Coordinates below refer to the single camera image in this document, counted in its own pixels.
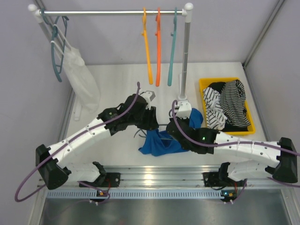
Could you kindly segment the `blue tank top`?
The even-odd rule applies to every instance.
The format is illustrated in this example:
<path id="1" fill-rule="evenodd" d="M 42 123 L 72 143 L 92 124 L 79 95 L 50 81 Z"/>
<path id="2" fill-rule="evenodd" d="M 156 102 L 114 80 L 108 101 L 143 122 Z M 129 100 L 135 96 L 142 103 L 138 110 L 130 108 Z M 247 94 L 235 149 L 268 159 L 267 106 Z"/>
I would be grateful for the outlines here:
<path id="1" fill-rule="evenodd" d="M 190 115 L 189 126 L 191 128 L 200 128 L 202 122 L 202 114 L 193 108 Z M 144 155 L 152 155 L 155 157 L 188 152 L 188 150 L 184 150 L 179 142 L 174 140 L 165 130 L 159 131 L 158 129 L 146 131 L 145 142 L 138 150 Z"/>

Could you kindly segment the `dark blue-grey hanger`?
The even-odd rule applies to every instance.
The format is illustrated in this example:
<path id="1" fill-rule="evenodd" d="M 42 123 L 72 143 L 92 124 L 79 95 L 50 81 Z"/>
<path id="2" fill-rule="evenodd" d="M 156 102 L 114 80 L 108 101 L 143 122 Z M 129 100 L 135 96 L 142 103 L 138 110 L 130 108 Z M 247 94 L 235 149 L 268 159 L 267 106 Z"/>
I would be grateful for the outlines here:
<path id="1" fill-rule="evenodd" d="M 159 123 L 158 129 L 155 130 L 143 130 L 139 129 L 134 134 L 134 138 L 138 135 L 141 138 L 144 138 L 147 143 L 167 143 L 174 141 L 174 139 L 167 133 L 166 130 L 160 131 L 160 127 L 167 127 L 168 124 Z"/>

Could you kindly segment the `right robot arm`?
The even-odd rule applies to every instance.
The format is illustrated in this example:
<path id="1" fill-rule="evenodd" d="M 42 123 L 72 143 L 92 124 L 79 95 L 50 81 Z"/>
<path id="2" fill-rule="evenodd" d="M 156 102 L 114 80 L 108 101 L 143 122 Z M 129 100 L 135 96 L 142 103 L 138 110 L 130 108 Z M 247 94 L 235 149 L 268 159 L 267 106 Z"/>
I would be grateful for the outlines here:
<path id="1" fill-rule="evenodd" d="M 244 158 L 244 162 L 221 164 L 218 179 L 224 186 L 250 178 L 268 178 L 291 187 L 298 182 L 299 153 L 289 138 L 251 141 L 211 128 L 192 128 L 187 120 L 177 117 L 170 120 L 166 131 L 184 150 Z"/>

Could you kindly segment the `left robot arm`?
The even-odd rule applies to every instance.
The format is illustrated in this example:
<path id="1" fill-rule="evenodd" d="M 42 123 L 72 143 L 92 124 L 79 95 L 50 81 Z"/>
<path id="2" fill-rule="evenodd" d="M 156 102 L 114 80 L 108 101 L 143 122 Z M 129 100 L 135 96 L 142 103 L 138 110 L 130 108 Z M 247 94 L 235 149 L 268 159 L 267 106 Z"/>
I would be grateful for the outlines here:
<path id="1" fill-rule="evenodd" d="M 72 136 L 49 147 L 36 148 L 36 166 L 45 185 L 54 190 L 67 182 L 81 181 L 91 187 L 101 187 L 107 172 L 99 162 L 75 164 L 74 159 L 90 146 L 109 138 L 129 126 L 138 129 L 158 128 L 156 108 L 151 105 L 153 91 L 129 96 L 115 108 L 103 110 L 90 124 Z"/>

